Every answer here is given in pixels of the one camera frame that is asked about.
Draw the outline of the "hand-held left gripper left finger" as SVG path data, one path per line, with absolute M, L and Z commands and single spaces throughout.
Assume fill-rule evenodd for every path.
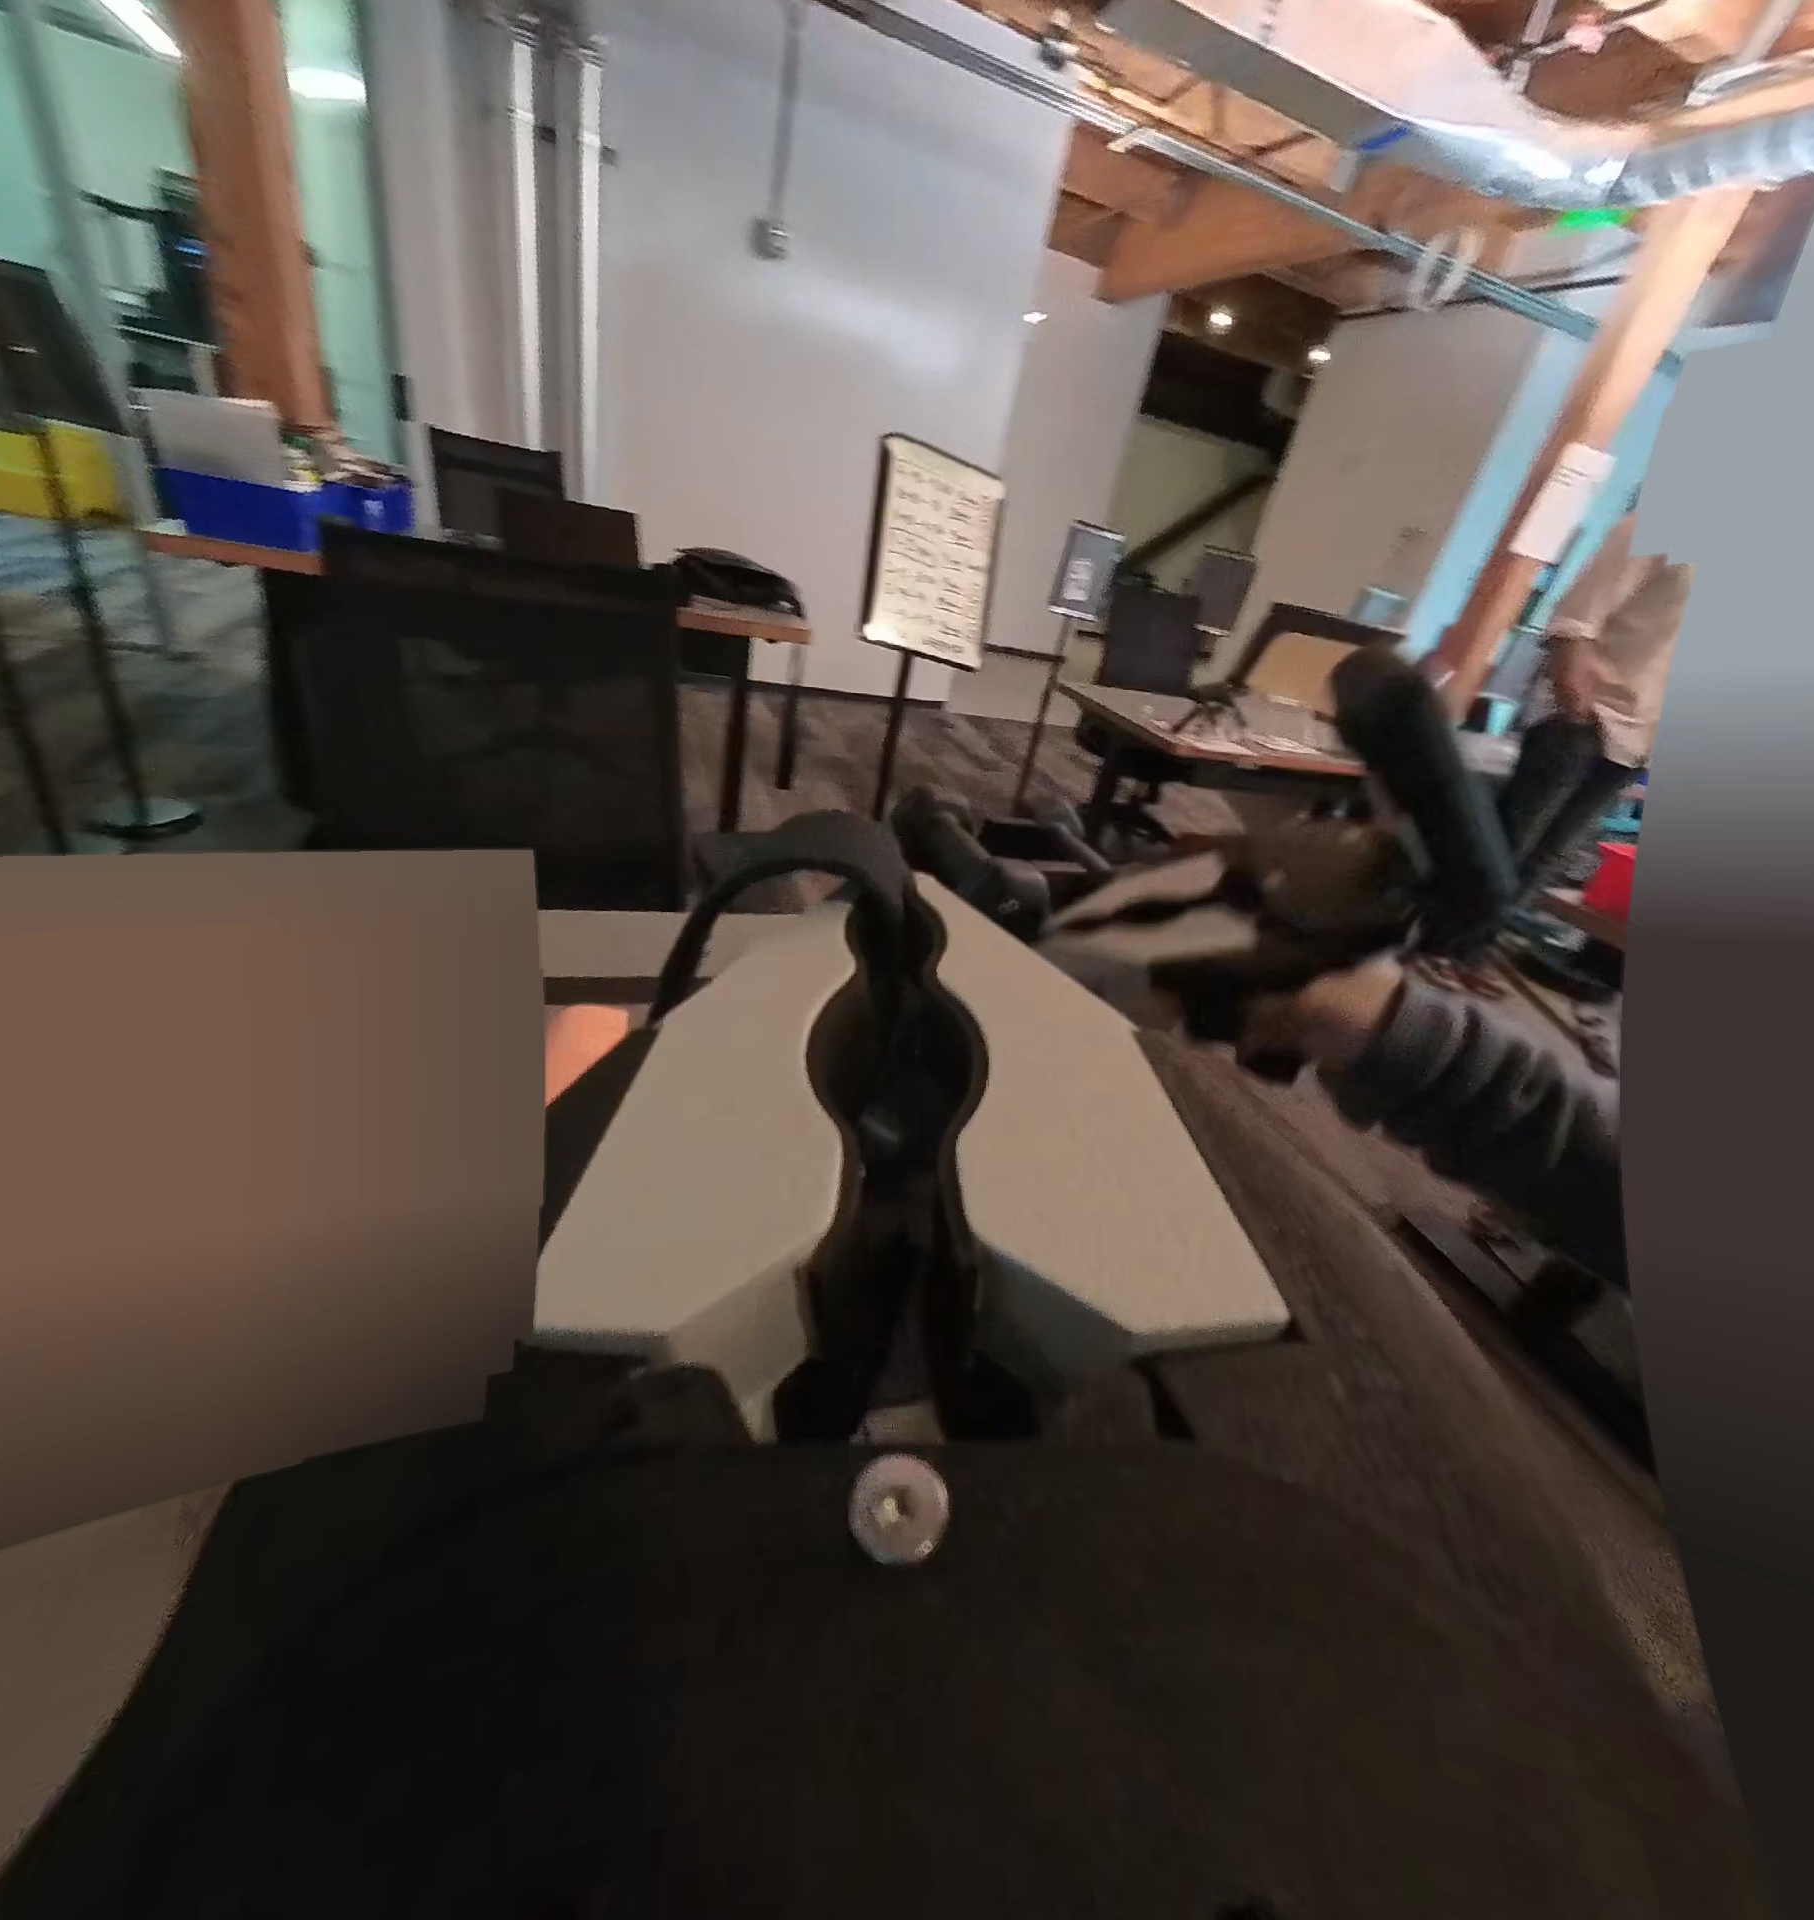
M 861 1205 L 857 1148 L 813 1072 L 823 1018 L 864 998 L 848 914 L 765 920 L 642 1035 L 536 1255 L 536 1350 L 704 1369 L 775 1440 L 775 1396 L 814 1352 L 819 1268 Z

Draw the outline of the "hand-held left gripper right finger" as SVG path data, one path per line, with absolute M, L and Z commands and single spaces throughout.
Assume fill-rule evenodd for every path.
M 941 881 L 936 978 L 986 1048 L 955 1148 L 993 1355 L 1273 1341 L 1290 1310 L 1134 1025 Z

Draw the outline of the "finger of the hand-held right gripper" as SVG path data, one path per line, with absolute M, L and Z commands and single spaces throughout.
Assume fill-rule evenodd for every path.
M 1230 906 L 1190 906 L 1161 918 L 1059 924 L 1039 955 L 1080 981 L 1274 981 L 1278 949 L 1255 918 Z
M 1173 858 L 1122 868 L 1062 906 L 1062 920 L 1163 920 L 1215 910 L 1259 916 L 1259 877 L 1232 858 Z

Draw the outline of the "person's right forearm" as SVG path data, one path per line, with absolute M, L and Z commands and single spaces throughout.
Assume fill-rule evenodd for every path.
M 1553 1046 L 1406 973 L 1368 1051 L 1317 1079 L 1347 1125 L 1494 1201 L 1627 1289 L 1618 1091 Z

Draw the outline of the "person's right hand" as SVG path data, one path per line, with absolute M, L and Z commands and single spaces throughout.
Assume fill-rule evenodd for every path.
M 1232 1055 L 1267 1079 L 1292 1081 L 1301 1067 L 1338 1072 L 1361 1059 L 1394 1019 L 1406 987 L 1398 960 L 1352 969 L 1246 1001 Z

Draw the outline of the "black dumbbell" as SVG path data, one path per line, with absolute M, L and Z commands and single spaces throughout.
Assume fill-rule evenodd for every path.
M 1085 838 L 1077 811 L 1062 802 L 1044 802 L 1024 820 L 986 820 L 916 787 L 895 802 L 889 824 L 914 871 L 1026 944 L 1114 873 Z

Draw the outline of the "dark office chair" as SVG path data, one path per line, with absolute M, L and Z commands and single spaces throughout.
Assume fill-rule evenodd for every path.
M 1169 592 L 1149 579 L 1117 580 L 1096 685 L 1183 696 L 1204 653 L 1200 606 L 1197 595 Z

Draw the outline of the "blue framed sign stand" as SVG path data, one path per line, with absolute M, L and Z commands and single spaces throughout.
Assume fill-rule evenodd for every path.
M 1050 709 L 1063 677 L 1063 665 L 1074 637 L 1083 630 L 1099 630 L 1105 623 L 1114 574 L 1125 550 L 1125 538 L 1111 529 L 1086 520 L 1074 520 L 1067 527 L 1062 560 L 1047 599 L 1047 610 L 1057 618 L 1059 632 L 1016 776 L 1011 796 L 1016 812 L 1024 811 L 1035 763 L 1047 730 Z

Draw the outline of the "whiteboard on stand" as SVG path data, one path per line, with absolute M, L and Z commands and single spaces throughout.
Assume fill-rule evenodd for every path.
M 898 433 L 877 445 L 858 640 L 895 659 L 895 685 L 874 821 L 885 820 L 916 668 L 974 674 L 985 663 L 1005 500 L 999 474 L 941 448 Z

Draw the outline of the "black mesh office chair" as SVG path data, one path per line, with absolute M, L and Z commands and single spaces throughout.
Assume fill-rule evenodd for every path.
M 311 848 L 526 851 L 544 910 L 681 906 L 664 573 L 338 519 L 318 560 L 311 579 L 262 576 L 269 737 Z

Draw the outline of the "wooden desk with black bag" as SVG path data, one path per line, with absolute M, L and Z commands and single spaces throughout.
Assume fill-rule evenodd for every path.
M 318 552 L 295 552 L 283 547 L 262 547 L 240 541 L 203 539 L 176 523 L 138 523 L 140 543 L 155 556 L 185 562 L 206 562 L 231 569 L 248 569 L 264 574 L 284 574 L 293 579 L 324 579 L 326 557 Z M 811 630 L 799 615 L 775 612 L 768 609 L 749 609 L 722 604 L 707 598 L 693 598 L 678 612 L 681 634 L 699 634 L 703 637 L 725 640 L 741 650 L 737 659 L 728 660 L 722 683 L 728 685 L 728 726 L 722 743 L 722 772 L 719 785 L 716 829 L 731 833 L 741 820 L 745 757 L 750 737 L 750 645 L 790 645 L 807 647 Z

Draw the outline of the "black bag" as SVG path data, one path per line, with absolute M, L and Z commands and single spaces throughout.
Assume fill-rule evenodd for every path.
M 687 604 L 743 609 L 802 621 L 799 590 L 775 570 L 715 547 L 681 550 L 670 570 Z

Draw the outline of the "black computer monitor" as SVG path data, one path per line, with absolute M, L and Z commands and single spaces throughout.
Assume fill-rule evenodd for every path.
M 557 449 L 500 445 L 427 424 L 434 525 L 447 539 L 500 546 L 503 538 L 503 500 L 565 496 L 565 469 Z

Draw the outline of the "blue storage bin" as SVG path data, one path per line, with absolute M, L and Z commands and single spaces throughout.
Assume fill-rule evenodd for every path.
M 150 469 L 150 482 L 164 519 L 194 539 L 313 553 L 329 520 L 376 536 L 407 538 L 415 530 L 414 493 L 405 481 L 269 486 L 185 469 Z

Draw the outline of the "yellow box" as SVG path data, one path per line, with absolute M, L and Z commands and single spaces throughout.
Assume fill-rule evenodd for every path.
M 89 429 L 47 426 L 47 444 L 69 516 L 117 525 L 128 519 L 114 440 Z M 56 519 L 42 448 L 32 434 L 0 430 L 0 516 Z

